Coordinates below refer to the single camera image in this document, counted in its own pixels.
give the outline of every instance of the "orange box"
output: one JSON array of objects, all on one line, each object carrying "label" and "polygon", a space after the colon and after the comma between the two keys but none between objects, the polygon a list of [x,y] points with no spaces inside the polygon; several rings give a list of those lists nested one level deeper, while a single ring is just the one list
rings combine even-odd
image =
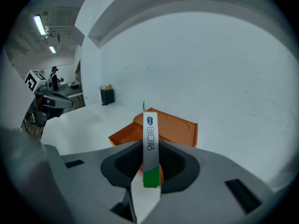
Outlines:
[{"label": "orange box", "polygon": [[[198,124],[185,119],[149,108],[148,112],[157,112],[159,140],[171,141],[192,147],[197,146]],[[132,141],[143,139],[143,113],[134,117],[133,122],[120,131],[109,136],[112,145],[121,145]],[[163,183],[163,172],[160,167],[161,184]]]}]

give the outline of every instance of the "ceiling light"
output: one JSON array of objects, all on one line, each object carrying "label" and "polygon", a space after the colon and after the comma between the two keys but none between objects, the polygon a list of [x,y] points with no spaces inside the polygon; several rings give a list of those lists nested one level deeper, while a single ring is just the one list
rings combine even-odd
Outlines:
[{"label": "ceiling light", "polygon": [[49,48],[50,48],[50,50],[51,50],[53,53],[56,53],[54,47],[50,46]]},{"label": "ceiling light", "polygon": [[41,33],[41,35],[46,35],[40,15],[34,16],[34,21],[36,22],[36,26],[37,26],[39,32]]}]

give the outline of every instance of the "person wearing cap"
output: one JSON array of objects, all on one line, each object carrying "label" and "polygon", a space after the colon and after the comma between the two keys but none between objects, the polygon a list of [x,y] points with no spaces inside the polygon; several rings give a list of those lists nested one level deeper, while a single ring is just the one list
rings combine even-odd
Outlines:
[{"label": "person wearing cap", "polygon": [[53,82],[53,90],[58,91],[58,83],[61,81],[57,78],[57,76],[55,75],[56,71],[58,71],[56,66],[52,67],[52,73],[51,73],[51,80]]}]

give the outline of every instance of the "desk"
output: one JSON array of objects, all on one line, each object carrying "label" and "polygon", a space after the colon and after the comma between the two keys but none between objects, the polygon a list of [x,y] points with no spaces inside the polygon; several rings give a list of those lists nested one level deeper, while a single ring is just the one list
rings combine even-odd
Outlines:
[{"label": "desk", "polygon": [[[55,146],[60,155],[89,152],[111,147],[108,136],[133,122],[134,111],[112,103],[93,104],[47,121],[43,144]],[[137,222],[142,222],[160,200],[160,189],[143,187],[137,173],[131,184]]]}]

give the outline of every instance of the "black slot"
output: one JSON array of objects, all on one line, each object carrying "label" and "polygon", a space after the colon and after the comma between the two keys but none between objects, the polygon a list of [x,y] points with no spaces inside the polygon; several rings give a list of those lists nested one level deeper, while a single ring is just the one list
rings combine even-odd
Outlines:
[{"label": "black slot", "polygon": [[239,179],[226,181],[225,184],[247,214],[262,204]]},{"label": "black slot", "polygon": [[75,161],[72,161],[72,162],[66,162],[65,165],[67,168],[72,168],[74,166],[78,166],[80,164],[83,164],[84,162],[82,160],[75,160]]}]

